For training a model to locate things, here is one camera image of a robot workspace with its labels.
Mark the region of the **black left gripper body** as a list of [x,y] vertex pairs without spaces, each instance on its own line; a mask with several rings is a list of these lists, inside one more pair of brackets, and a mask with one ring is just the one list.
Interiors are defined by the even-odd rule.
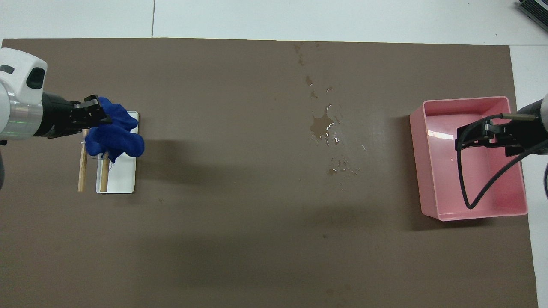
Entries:
[[53,139],[72,135],[73,125],[82,125],[74,119],[72,111],[79,101],[68,101],[60,95],[44,92],[42,94],[41,137]]

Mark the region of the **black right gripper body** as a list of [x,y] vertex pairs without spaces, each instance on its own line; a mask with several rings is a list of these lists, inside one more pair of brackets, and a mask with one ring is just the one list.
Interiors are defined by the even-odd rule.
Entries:
[[548,140],[548,100],[538,100],[517,111],[520,115],[533,115],[534,121],[512,120],[502,124],[503,132],[495,135],[498,148],[505,148],[505,156],[521,154]]

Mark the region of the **white rectangular tray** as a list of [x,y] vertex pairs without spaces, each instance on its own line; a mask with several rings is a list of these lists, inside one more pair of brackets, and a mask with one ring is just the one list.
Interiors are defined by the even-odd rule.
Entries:
[[97,161],[97,173],[95,191],[98,194],[131,194],[135,189],[137,158],[123,153],[116,158],[115,162],[110,160],[108,175],[108,191],[99,192],[101,177],[101,160],[103,154],[94,156]]

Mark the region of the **grey ribbed device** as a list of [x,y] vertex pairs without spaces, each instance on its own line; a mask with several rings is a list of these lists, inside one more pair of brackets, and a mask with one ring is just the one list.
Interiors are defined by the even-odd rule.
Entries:
[[548,0],[518,0],[517,6],[529,19],[548,33]]

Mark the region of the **blue towel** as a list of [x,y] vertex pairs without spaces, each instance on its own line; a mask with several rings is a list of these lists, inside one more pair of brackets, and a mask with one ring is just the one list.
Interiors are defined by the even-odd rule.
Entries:
[[85,148],[90,156],[108,153],[108,159],[115,163],[123,153],[130,157],[139,157],[145,151],[145,142],[141,135],[132,133],[139,121],[129,115],[121,104],[112,103],[108,98],[100,96],[98,101],[111,124],[100,124],[89,130],[85,137]]

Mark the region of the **spilled water puddle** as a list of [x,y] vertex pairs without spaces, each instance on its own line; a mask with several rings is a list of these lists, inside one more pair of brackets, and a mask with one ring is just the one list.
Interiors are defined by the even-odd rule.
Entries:
[[355,177],[364,171],[356,154],[364,154],[362,142],[354,143],[350,120],[344,114],[341,85],[328,73],[328,46],[320,41],[293,43],[298,68],[303,71],[310,108],[310,142],[327,151],[325,173],[329,176]]

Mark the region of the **brown table mat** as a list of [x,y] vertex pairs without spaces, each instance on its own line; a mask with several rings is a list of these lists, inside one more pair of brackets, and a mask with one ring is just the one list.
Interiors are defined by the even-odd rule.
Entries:
[[293,43],[4,39],[45,89],[140,114],[135,191],[95,192],[81,137],[2,148],[0,308],[536,308],[528,218],[422,214],[409,115],[515,99],[509,47],[325,42],[355,177],[325,173]]

